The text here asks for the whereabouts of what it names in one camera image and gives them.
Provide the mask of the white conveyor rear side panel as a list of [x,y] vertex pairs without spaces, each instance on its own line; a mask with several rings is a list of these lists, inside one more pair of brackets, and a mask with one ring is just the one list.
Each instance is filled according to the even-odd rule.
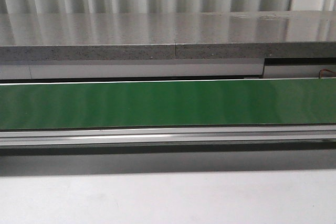
[[1,63],[1,80],[91,78],[311,78],[335,58],[67,60]]

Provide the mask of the green conveyor belt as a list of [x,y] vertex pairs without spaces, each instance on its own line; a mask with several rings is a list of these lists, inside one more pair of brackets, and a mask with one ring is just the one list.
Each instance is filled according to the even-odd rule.
[[1,86],[2,130],[333,123],[334,79]]

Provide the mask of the grey stone counter slab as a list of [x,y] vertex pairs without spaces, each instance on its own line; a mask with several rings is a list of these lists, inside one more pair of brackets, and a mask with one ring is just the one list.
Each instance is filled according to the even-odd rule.
[[335,12],[2,14],[1,61],[335,57]]

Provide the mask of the aluminium conveyor front rail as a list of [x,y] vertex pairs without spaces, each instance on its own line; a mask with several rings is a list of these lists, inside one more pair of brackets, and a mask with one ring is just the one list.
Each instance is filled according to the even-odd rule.
[[168,127],[1,132],[1,146],[205,141],[332,140],[335,125]]

